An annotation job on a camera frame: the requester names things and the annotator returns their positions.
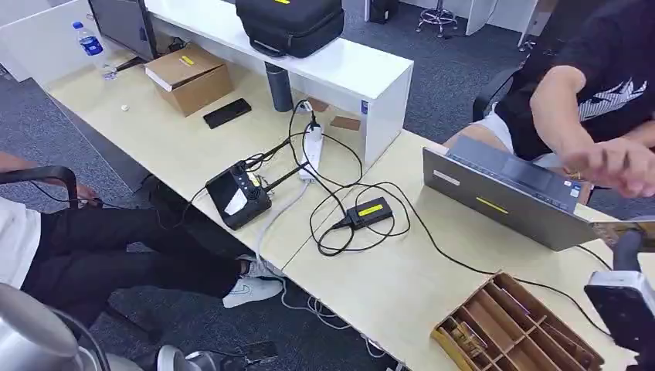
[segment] power strip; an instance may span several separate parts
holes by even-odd
[[[307,128],[304,149],[303,161],[301,163],[304,164],[306,161],[309,161],[311,166],[318,170],[318,163],[321,160],[321,150],[323,149],[323,127],[318,126]],[[300,179],[305,182],[314,181],[312,173],[314,173],[314,171],[310,166],[306,166],[298,172]]]

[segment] plastic bottle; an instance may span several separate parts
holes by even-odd
[[[117,75],[116,67],[112,66],[107,60],[107,53],[104,52],[98,38],[91,30],[84,28],[82,22],[73,23],[73,28],[77,30],[77,42],[92,59],[102,77],[105,80],[115,79]]]

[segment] wooden organizer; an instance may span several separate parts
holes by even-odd
[[[466,371],[600,371],[605,362],[505,273],[477,289],[432,337]]]

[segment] logo on shirt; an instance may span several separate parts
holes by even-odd
[[[628,82],[622,82],[612,89],[597,93],[579,105],[578,114],[580,121],[590,120],[622,108],[631,100],[641,97],[646,91],[647,86],[648,81],[644,81],[643,85],[635,90],[633,79],[631,78]]]

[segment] chair armrest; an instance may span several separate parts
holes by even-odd
[[[64,166],[43,166],[41,168],[28,168],[14,172],[0,173],[0,184],[28,182],[31,180],[56,179],[61,181],[68,191],[70,207],[76,209],[79,203],[77,199],[77,180],[73,170]]]
[[[520,67],[503,70],[494,76],[491,82],[482,88],[473,102],[473,122],[480,121],[484,118],[484,110],[487,109],[491,100],[494,99],[496,94],[498,94],[507,82],[514,77],[516,72],[520,70]]]

